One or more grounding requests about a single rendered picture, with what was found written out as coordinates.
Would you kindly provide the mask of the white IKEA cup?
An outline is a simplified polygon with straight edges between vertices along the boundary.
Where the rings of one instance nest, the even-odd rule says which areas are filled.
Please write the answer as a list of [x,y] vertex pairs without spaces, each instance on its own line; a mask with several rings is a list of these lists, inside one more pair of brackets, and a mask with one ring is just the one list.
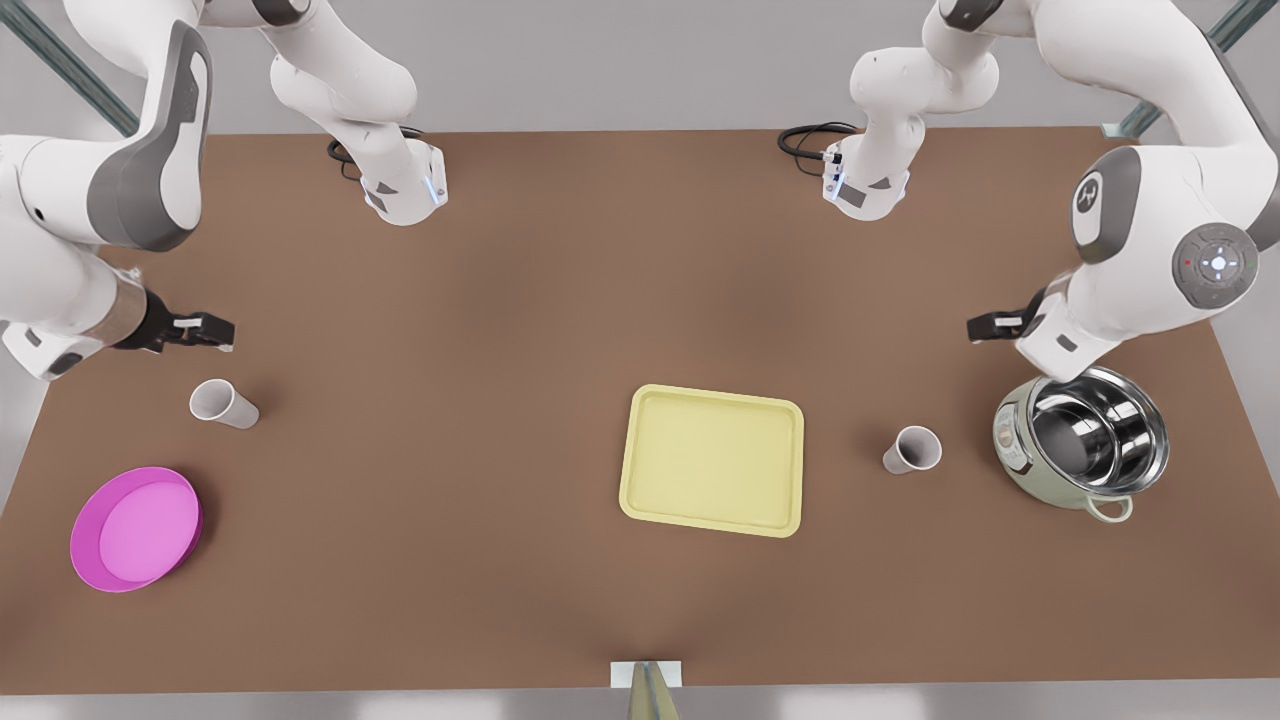
[[191,414],[201,421],[221,423],[242,430],[252,428],[260,419],[259,409],[225,379],[200,383],[192,391],[188,406]]
[[925,427],[904,427],[893,443],[884,452],[882,464],[886,471],[902,475],[910,471],[927,471],[936,468],[943,456],[940,437]]

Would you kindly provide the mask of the pale yellow rectangular tray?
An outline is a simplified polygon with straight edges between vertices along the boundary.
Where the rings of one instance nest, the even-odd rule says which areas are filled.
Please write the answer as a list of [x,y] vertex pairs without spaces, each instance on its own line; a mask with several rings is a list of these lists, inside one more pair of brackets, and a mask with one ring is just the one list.
[[805,423],[787,400],[645,384],[618,501],[632,519],[787,538],[803,519]]

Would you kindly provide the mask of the green pot with steel inside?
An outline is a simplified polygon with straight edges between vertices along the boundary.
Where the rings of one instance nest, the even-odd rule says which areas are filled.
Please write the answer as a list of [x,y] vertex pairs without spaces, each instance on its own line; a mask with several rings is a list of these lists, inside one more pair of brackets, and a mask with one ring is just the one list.
[[1006,474],[1029,496],[1125,523],[1167,468],[1164,415],[1126,377],[1089,366],[1073,380],[1028,380],[1005,396],[991,430]]

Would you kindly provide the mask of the pink round plate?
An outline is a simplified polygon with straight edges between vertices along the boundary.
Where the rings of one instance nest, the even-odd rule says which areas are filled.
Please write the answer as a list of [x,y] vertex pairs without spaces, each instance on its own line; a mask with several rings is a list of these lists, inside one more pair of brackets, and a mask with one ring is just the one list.
[[168,468],[136,468],[84,502],[70,532],[70,562],[86,585],[125,593],[179,568],[202,530],[204,506],[186,477]]

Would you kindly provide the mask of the silver frame post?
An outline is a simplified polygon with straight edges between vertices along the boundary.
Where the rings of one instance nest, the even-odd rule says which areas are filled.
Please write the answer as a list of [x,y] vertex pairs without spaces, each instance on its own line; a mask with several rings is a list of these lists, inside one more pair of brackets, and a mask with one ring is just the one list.
[[138,117],[23,0],[0,0],[0,24],[122,137],[129,137],[138,129]]
[[1280,147],[1280,132],[1247,92],[1220,38],[1172,0],[1116,0],[1106,17],[1107,36],[1117,41],[1117,69],[1102,86],[1137,97],[1139,105],[1103,126],[1105,136],[1139,138],[1161,113],[1188,146]]
[[611,689],[628,689],[626,720],[681,720],[671,691],[682,685],[678,660],[611,662]]

